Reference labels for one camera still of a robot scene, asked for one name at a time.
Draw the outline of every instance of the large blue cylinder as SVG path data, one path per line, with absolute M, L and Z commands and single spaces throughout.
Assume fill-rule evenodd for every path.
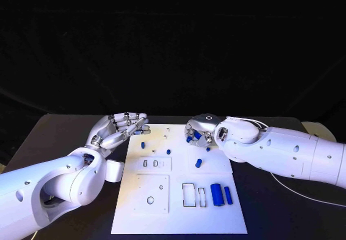
M 224 201 L 224 195 L 222 195 L 222 186 L 215 183 L 211 185 L 211 195 L 212 195 L 212 202 L 214 202 L 214 206 L 224 206 L 225 205 L 225 201 Z

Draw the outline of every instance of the black table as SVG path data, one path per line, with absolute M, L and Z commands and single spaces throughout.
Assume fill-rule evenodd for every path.
M 6 172 L 67 156 L 84 146 L 100 115 L 45 115 L 6 167 Z M 191 116 L 150 116 L 152 124 L 186 124 Z M 251 117 L 273 127 L 306 131 L 290 117 Z M 126 161 L 129 140 L 109 159 Z M 319 203 L 289 191 L 271 174 L 248 163 L 231 162 L 248 234 L 111 235 L 121 183 L 104 183 L 94 202 L 68 212 L 35 240 L 55 239 L 346 239 L 346 208 Z M 277 177 L 297 192 L 346 205 L 346 190 L 331 184 Z

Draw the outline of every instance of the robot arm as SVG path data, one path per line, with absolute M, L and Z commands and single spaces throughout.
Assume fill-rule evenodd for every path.
M 185 136 L 195 136 L 191 144 L 196 146 L 207 147 L 215 143 L 235 162 L 248 162 L 280 176 L 346 188 L 345 144 L 250 120 L 264 125 L 256 126 L 247 120 L 228 117 L 221 121 L 215 115 L 202 114 L 186 124 Z
M 124 163 L 106 157 L 132 135 L 150 133 L 147 122 L 145 113 L 103 117 L 68 156 L 0 174 L 0 239 L 25 238 L 94 201 L 106 180 L 121 180 Z

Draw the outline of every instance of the white peg board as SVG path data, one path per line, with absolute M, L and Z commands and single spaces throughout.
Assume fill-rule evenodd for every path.
M 211 146 L 211 151 L 207 152 L 207 148 L 189 145 L 185 125 L 150 124 L 150 129 L 149 135 L 130 138 L 111 234 L 247 234 L 232 167 L 224 152 L 218 146 Z M 142 157 L 170 157 L 170 171 L 139 172 Z M 198 159 L 202 159 L 201 168 L 195 167 Z M 162 213 L 134 210 L 147 204 L 139 204 L 139 199 L 146 201 L 150 197 L 145 196 L 139 187 L 139 175 L 162 175 L 169 178 L 169 189 L 165 188 L 169 190 L 168 210 Z M 183 183 L 195 184 L 196 207 L 183 207 Z M 211 184 L 215 183 L 222 186 L 224 206 L 214 206 Z M 228 205 L 224 187 L 230 187 L 232 205 Z M 199 204 L 199 188 L 205 188 L 207 207 Z

